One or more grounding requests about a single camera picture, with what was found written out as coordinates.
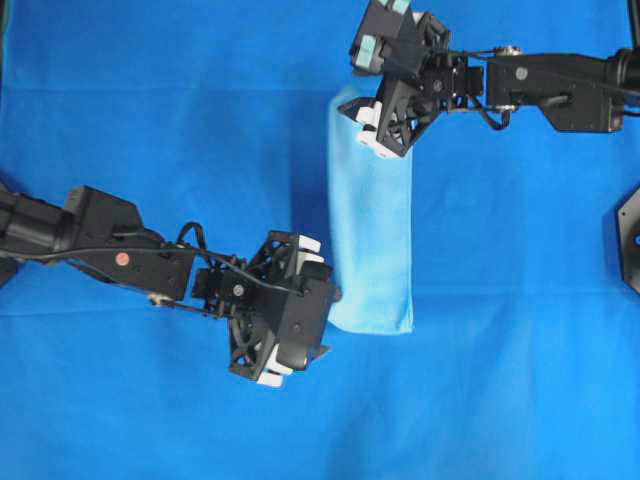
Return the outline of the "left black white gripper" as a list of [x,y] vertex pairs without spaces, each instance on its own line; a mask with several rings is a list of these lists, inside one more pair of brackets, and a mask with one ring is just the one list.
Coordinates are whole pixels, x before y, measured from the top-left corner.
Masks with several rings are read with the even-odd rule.
[[[318,240],[272,231],[251,261],[228,257],[198,271],[192,296],[205,301],[207,313],[227,320],[232,373],[279,388],[298,371],[277,362],[277,334],[287,297],[302,296],[294,277],[303,263],[327,264],[320,251]],[[326,345],[309,345],[304,367],[330,351]]]

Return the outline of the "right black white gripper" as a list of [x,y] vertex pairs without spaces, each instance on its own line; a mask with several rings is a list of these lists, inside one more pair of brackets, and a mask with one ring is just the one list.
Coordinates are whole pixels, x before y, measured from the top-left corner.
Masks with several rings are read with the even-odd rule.
[[338,111],[362,126],[357,141],[382,158],[403,157],[443,112],[466,109],[483,94],[481,67],[449,50],[451,32],[430,13],[422,16],[426,55],[418,76],[382,78],[374,97],[357,97]]

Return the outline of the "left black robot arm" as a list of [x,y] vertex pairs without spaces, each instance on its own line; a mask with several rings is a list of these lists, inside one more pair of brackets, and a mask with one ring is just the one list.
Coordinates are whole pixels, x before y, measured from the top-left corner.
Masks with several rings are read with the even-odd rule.
[[272,231],[251,260],[206,246],[185,224],[175,241],[147,228],[135,204],[82,186],[58,207],[1,189],[1,281],[20,263],[65,262],[84,274],[139,290],[152,305],[224,318],[232,373],[278,388],[329,350],[323,343],[339,290],[319,241]]

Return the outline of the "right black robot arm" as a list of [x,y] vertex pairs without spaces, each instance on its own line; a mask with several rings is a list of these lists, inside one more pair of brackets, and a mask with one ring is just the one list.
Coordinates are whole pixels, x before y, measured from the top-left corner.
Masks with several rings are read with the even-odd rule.
[[514,46],[457,51],[451,32],[407,1],[368,4],[349,50],[357,76],[378,76],[373,97],[339,106],[357,139],[382,158],[403,157],[443,113],[476,112],[494,130],[523,106],[559,132],[613,133],[639,114],[639,4],[628,4],[634,45],[606,59]]

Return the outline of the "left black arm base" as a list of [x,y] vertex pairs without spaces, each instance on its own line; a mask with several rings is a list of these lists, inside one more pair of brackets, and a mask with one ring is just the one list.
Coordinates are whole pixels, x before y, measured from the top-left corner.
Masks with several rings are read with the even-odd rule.
[[[12,250],[10,229],[15,223],[18,213],[18,196],[12,192],[4,181],[1,182],[1,249]],[[1,254],[1,287],[4,287],[19,269],[19,261],[9,253]]]

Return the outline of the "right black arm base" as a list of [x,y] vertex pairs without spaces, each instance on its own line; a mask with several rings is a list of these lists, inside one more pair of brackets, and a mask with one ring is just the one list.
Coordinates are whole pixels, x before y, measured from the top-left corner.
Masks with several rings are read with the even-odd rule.
[[604,259],[614,285],[639,299],[639,184],[628,189],[603,218]]

